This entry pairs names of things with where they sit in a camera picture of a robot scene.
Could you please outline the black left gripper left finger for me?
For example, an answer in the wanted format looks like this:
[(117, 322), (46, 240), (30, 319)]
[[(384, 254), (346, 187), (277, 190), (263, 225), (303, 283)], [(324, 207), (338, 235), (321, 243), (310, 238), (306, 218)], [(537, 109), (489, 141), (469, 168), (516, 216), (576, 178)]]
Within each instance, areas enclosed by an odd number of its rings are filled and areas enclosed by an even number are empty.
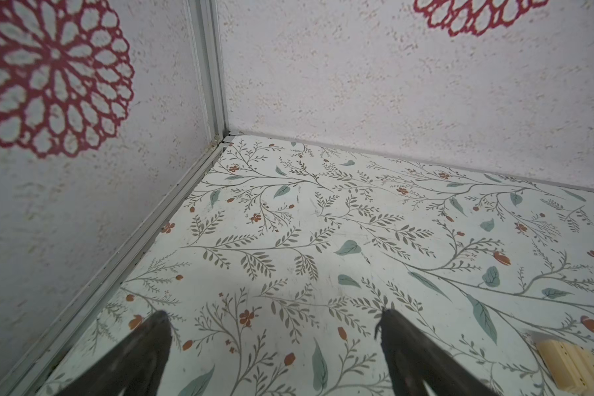
[(163, 310), (150, 315), (60, 395), (155, 395), (173, 334)]

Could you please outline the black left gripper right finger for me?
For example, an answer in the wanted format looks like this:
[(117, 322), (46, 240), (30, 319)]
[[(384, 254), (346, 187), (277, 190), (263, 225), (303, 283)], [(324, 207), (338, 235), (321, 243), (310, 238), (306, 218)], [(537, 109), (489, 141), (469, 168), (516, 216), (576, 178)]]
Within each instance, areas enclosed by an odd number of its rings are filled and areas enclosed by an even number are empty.
[(493, 395), (397, 310), (383, 310), (376, 325), (396, 395)]

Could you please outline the plain light wood block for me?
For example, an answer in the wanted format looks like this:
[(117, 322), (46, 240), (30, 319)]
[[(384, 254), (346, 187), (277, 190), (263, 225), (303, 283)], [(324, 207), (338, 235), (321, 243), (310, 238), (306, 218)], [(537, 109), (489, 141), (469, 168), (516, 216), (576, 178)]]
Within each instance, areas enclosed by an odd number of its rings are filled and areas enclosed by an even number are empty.
[(553, 339), (536, 343), (559, 390), (594, 395), (594, 355), (580, 346)]

